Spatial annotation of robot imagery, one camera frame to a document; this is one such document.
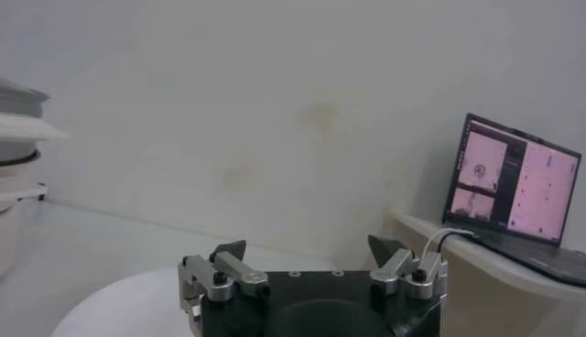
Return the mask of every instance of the screw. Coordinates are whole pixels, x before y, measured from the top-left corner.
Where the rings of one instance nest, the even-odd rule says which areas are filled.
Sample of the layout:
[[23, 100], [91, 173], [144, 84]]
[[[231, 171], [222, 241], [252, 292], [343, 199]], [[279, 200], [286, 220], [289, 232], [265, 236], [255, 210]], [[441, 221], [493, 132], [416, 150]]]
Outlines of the screw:
[[423, 269], [418, 269], [411, 274], [411, 277], [416, 282], [424, 282], [426, 278], [428, 278], [428, 273], [425, 272]]
[[228, 281], [228, 277], [223, 272], [219, 271], [213, 274], [213, 285], [220, 286]]

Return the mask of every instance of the white table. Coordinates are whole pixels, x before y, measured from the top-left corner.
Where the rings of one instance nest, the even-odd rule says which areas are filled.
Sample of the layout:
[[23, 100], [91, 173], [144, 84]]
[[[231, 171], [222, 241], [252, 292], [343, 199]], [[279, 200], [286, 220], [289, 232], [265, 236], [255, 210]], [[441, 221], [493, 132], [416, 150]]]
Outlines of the white table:
[[[207, 255], [227, 240], [46, 202], [29, 202], [30, 224], [23, 228], [21, 254], [0, 278], [2, 337], [50, 336], [70, 310], [100, 288], [147, 271], [174, 268], [182, 256]], [[246, 249], [246, 261], [266, 270], [332, 268], [328, 261], [313, 256], [254, 245]], [[169, 294], [177, 286], [176, 275], [171, 274], [168, 277], [174, 281], [169, 281], [166, 288]], [[155, 278], [164, 282], [164, 278]], [[153, 283], [156, 280], [145, 281], [144, 287]], [[117, 304], [124, 300], [118, 297]], [[177, 294], [168, 300], [179, 305]], [[148, 305], [157, 303], [149, 301]], [[92, 311], [86, 318], [92, 315], [97, 312]]]

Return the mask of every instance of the white cable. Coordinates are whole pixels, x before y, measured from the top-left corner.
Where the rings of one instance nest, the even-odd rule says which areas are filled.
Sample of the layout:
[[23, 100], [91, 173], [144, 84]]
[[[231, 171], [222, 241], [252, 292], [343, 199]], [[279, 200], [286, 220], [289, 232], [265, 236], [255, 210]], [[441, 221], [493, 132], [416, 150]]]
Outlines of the white cable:
[[429, 237], [428, 242], [425, 244], [425, 247], [423, 248], [423, 253], [421, 253], [421, 258], [423, 258], [425, 256], [425, 254], [428, 253], [429, 246], [431, 245], [431, 242], [433, 242], [440, 234], [448, 234], [448, 233], [460, 233], [460, 234], [474, 235], [474, 232], [466, 231], [465, 229], [458, 229], [458, 228], [440, 229], [436, 233], [434, 233], [432, 236]]

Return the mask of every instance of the white bowl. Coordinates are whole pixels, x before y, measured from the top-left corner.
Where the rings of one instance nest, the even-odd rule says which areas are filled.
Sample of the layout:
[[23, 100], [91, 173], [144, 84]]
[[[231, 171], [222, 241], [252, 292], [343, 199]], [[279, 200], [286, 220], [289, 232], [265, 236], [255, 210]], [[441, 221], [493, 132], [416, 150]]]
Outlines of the white bowl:
[[27, 169], [28, 164], [32, 163], [35, 160], [38, 160], [39, 158], [40, 152], [36, 150], [35, 153], [29, 158], [16, 160], [11, 163], [8, 163], [8, 165], [2, 165], [2, 163], [0, 163], [0, 179], [4, 177], [14, 177], [21, 175]]

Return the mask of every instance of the white plate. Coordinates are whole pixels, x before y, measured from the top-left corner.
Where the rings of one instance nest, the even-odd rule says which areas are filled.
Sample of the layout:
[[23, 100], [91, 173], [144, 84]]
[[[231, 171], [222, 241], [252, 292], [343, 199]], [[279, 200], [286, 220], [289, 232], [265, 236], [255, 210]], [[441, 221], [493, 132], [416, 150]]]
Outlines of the white plate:
[[102, 288], [61, 321], [52, 337], [192, 337], [179, 308], [177, 269], [125, 278]]

